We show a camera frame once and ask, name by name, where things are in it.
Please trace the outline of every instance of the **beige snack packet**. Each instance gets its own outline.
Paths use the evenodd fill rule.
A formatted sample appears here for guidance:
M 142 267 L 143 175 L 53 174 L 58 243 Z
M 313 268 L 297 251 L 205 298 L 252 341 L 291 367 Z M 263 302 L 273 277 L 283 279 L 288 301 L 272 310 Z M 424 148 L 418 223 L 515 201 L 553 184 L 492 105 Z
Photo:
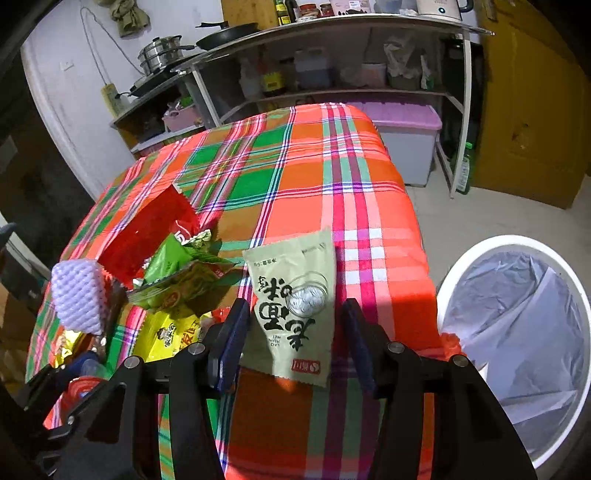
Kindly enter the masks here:
M 335 245 L 330 230 L 242 253 L 257 301 L 240 364 L 324 387 L 335 331 Z

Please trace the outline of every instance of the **black pan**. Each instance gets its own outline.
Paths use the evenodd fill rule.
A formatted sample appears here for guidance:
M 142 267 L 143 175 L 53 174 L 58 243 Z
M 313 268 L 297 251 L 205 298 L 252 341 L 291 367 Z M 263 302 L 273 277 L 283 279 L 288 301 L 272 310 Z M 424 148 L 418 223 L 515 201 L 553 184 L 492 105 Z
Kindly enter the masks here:
M 258 24 L 256 23 L 246 23 L 244 25 L 237 25 L 235 27 L 228 26 L 228 22 L 220 22 L 220 23 L 201 23 L 195 28 L 204 28 L 204 27 L 222 27 L 219 32 L 212 33 L 207 37 L 203 37 L 201 40 L 197 42 L 197 46 L 202 48 L 203 50 L 211 50 L 213 48 L 219 47 L 220 45 L 224 45 L 224 43 L 228 43 L 234 40 L 237 40 L 242 37 L 246 37 L 247 35 L 251 35 L 260 31 L 257 28 Z

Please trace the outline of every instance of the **white wall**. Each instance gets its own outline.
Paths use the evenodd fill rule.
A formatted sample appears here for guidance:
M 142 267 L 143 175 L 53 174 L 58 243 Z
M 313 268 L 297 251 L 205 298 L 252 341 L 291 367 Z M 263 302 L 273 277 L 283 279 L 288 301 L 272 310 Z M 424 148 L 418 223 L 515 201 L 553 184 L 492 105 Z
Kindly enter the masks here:
M 140 49 L 154 37 L 182 35 L 183 44 L 214 31 L 195 28 L 202 21 L 223 18 L 219 0 L 138 0 L 151 19 L 139 35 L 119 38 L 109 9 L 92 0 L 63 0 L 41 22 L 22 48 L 23 62 L 31 93 L 47 129 L 62 156 L 93 198 L 134 158 L 116 130 L 100 89 L 103 82 L 86 42 L 80 7 L 90 8 L 117 40 L 128 57 L 139 66 Z M 85 12 L 91 43 L 107 82 L 125 92 L 141 76 L 111 42 L 105 32 Z M 62 64 L 73 63 L 65 71 Z

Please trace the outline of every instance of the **floor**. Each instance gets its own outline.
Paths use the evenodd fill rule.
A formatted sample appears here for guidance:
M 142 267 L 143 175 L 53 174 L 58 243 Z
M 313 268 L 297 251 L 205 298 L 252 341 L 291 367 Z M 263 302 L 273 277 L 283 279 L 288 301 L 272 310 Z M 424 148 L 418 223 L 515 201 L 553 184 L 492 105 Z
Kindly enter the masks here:
M 436 165 L 425 188 L 408 187 L 435 285 L 470 247 L 495 235 L 524 235 L 545 243 L 572 267 L 591 296 L 591 177 L 569 210 L 506 193 L 472 188 L 449 198 Z

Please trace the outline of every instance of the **white kettle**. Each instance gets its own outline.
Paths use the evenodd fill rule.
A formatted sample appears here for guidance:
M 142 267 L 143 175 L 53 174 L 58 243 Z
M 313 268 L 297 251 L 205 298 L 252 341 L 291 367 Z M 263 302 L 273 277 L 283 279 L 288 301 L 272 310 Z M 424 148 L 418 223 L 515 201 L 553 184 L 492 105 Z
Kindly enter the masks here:
M 466 6 L 461 8 L 457 0 L 417 0 L 417 8 L 419 15 L 461 21 L 462 13 L 474 9 L 474 0 L 467 0 Z

